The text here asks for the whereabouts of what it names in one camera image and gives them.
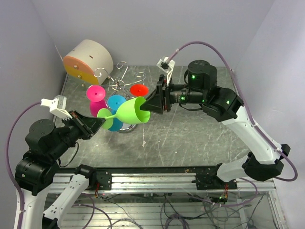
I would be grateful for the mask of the red plastic wine glass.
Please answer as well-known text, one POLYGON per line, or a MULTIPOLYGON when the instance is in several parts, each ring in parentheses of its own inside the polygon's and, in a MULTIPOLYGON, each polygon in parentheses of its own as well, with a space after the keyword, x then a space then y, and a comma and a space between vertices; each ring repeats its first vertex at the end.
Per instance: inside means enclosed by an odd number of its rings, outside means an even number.
POLYGON ((133 86, 130 87, 130 93, 136 97, 146 96, 148 92, 149 92, 148 87, 143 84, 134 84, 133 86))

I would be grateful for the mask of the green plastic wine glass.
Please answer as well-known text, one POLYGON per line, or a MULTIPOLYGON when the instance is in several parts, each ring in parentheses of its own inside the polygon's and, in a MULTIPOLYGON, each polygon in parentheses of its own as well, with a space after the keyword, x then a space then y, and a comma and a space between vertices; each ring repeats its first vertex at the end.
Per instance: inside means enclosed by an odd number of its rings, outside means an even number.
POLYGON ((102 128, 110 131, 119 131, 124 124, 145 124, 151 116, 151 112, 140 109, 145 102, 144 97, 136 97, 122 103, 116 111, 111 112, 107 108, 100 109, 97 117, 105 119, 102 128))

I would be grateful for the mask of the blue plastic wine glass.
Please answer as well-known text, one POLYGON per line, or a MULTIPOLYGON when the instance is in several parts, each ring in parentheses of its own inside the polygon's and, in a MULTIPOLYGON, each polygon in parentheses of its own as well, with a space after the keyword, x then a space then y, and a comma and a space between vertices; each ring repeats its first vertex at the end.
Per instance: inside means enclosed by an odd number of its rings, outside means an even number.
MULTIPOLYGON (((107 105, 111 110, 112 115, 116 114, 118 108, 126 101, 126 99, 121 95, 112 95, 107 100, 107 105)), ((123 122, 119 119, 114 118, 113 124, 109 128, 110 131, 119 131, 123 127, 123 122)))

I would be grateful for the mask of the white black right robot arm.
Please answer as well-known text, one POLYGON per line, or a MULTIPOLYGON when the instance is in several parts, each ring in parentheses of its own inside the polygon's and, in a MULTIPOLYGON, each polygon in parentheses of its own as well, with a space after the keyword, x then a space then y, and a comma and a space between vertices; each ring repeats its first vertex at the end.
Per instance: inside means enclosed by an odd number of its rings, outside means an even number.
POLYGON ((141 110, 156 114, 170 111, 172 104, 198 104, 200 110, 231 129, 250 149, 243 158, 217 165, 210 183, 222 188, 227 182, 242 177, 256 181, 279 178, 284 168, 282 159, 290 147, 271 140, 259 125, 252 123, 243 100, 230 88, 217 85, 217 69, 204 60, 188 64, 184 84, 173 84, 161 75, 155 90, 141 105, 141 110))

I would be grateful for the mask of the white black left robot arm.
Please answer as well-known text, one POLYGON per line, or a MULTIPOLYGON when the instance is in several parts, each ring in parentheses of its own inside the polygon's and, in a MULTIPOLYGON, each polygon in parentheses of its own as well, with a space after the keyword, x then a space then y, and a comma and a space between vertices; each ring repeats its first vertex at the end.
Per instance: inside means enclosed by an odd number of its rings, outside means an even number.
POLYGON ((58 159, 79 139, 91 139, 105 123, 104 118, 86 117, 76 111, 63 120, 64 127, 56 127, 49 119, 41 119, 29 128, 25 141, 29 150, 17 164, 15 180, 21 190, 16 214, 16 229, 58 229, 67 211, 86 189, 97 185, 96 169, 80 165, 75 169, 67 187, 45 209, 45 202, 55 174, 58 159))

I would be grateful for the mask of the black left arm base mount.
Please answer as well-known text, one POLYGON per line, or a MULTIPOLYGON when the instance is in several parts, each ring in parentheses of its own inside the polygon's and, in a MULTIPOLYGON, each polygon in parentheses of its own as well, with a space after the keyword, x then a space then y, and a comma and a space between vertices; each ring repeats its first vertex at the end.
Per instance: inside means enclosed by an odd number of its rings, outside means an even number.
POLYGON ((96 172, 98 190, 111 190, 112 175, 110 171, 98 169, 96 172))

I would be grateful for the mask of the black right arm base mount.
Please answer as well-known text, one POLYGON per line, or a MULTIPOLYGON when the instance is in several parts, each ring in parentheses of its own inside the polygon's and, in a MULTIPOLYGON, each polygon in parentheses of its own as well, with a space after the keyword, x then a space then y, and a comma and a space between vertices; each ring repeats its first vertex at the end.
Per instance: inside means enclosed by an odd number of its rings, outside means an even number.
POLYGON ((196 174, 191 183, 196 185, 197 190, 233 190, 237 189, 237 184, 233 180, 224 182, 215 174, 196 174))

